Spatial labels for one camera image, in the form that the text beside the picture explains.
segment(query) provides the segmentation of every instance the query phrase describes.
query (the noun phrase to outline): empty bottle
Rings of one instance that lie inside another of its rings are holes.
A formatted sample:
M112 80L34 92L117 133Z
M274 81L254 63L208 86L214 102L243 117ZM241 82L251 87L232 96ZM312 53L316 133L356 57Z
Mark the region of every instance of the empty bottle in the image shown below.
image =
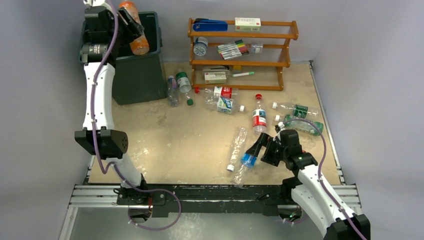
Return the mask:
M256 109L252 112L253 131L256 134L267 131L267 113L262 103L262 95L256 94Z
M215 95L216 97L224 97L227 99L238 99L239 97L239 89L232 87L195 87L194 92L196 94L201 94L205 97Z
M226 169L230 172L233 172L237 163L240 162L240 158L243 155L243 151L245 150L248 133L249 130L243 126L239 126L237 128L237 132L234 135L228 153L229 163Z
M188 91L188 92L183 92L181 93L182 98L185 100L185 102L187 103L187 105L191 106L193 105L195 102L193 101L193 91Z
M293 115L286 115L284 119L280 115L275 116L275 121L277 122L284 122L284 127L287 129L296 129L305 133L308 133L310 135L319 136L320 132L322 133L324 130L324 124L322 124L319 121L311 121L319 131L315 129L311 124L304 122L304 121L290 121L292 119L300 119L300 117L296 117Z
M302 106L290 102L272 104L272 108L284 115L293 115L301 119L317 120L320 115L320 110L314 107Z
M241 167L234 173L232 184L241 188L255 165L256 157L245 153L241 158Z
M131 15L136 23L142 25L139 17L139 11L133 2L124 1L119 5L119 7L123 7L129 13L129 15ZM132 53L135 55L143 55L149 52L149 42L147 41L144 32L143 35L131 42L129 46L131 47Z
M216 96L207 96L204 103L208 109L215 110L224 114L234 114L245 112L245 106L239 105L234 99Z
M187 73L182 69L179 69L176 74L176 82L178 83L179 91L182 93L187 93L192 89Z
M178 83L177 83L177 80L175 80L174 76L168 77L167 85L168 85L167 95L168 95L169 106L171 108L178 107L178 105L180 104L180 94L178 90Z

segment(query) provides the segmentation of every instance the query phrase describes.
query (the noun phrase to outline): dark green bin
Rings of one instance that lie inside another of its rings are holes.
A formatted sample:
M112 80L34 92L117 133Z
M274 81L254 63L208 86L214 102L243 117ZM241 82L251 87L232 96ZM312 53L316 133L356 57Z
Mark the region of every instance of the dark green bin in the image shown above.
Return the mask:
M135 104L167 97L167 83L161 54L162 33L154 11L138 13L149 52L134 55L129 45L119 48L112 97L119 105Z

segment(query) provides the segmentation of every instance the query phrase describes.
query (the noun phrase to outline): wooden board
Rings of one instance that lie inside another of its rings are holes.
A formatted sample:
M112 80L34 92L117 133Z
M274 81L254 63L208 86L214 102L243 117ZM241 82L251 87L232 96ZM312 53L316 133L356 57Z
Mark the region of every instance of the wooden board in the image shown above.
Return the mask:
M183 68L187 73L191 70L188 63L165 64L167 75L175 75L178 68ZM255 69L255 75L242 76L231 81L259 80L263 85L278 84L274 67L268 70ZM230 142L237 127L250 129L246 148L257 139L252 131L251 112L256 104L256 94L262 94L266 104L267 133L272 136L275 135L274 118L279 114L272 109L273 102L293 102L320 108L307 64L292 64L290 68L285 68L283 79L284 91L242 90L239 101L247 108L245 114L230 115L209 110L204 106L204 97L196 94L193 106L183 102L181 106L171 108L167 99L122 106L113 102L113 120L117 130L128 134L129 156L148 183L230 184L233 175L226 168ZM303 149L312 153L320 162L323 156L321 138L306 133L299 135ZM331 146L326 129L324 135L327 145ZM283 179L293 176L284 164L274 167L261 162L260 156L245 184L279 185ZM331 184L340 184L331 147L328 147L322 171ZM89 183L119 182L112 170L103 175L97 162L94 162Z

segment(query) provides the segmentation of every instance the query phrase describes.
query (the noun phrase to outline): gray floor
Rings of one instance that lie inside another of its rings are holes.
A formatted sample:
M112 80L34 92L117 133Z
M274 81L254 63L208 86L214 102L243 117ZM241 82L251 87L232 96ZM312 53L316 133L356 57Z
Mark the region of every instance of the gray floor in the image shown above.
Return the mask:
M173 221L152 218L149 227L163 227ZM148 231L128 225L125 208L80 208L71 240L320 240L320 232L308 219L293 227L276 222L279 217L262 214L183 213L170 229Z

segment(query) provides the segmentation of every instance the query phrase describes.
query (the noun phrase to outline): white pen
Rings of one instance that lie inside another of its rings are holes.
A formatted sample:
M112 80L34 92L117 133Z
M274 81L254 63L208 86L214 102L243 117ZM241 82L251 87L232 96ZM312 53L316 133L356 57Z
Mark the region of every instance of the white pen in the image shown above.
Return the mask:
M254 71L251 71L251 72L244 72L244 73L233 74L232 76L233 77L240 77L240 76L247 76L247 75L253 75L253 74L255 74L255 72Z

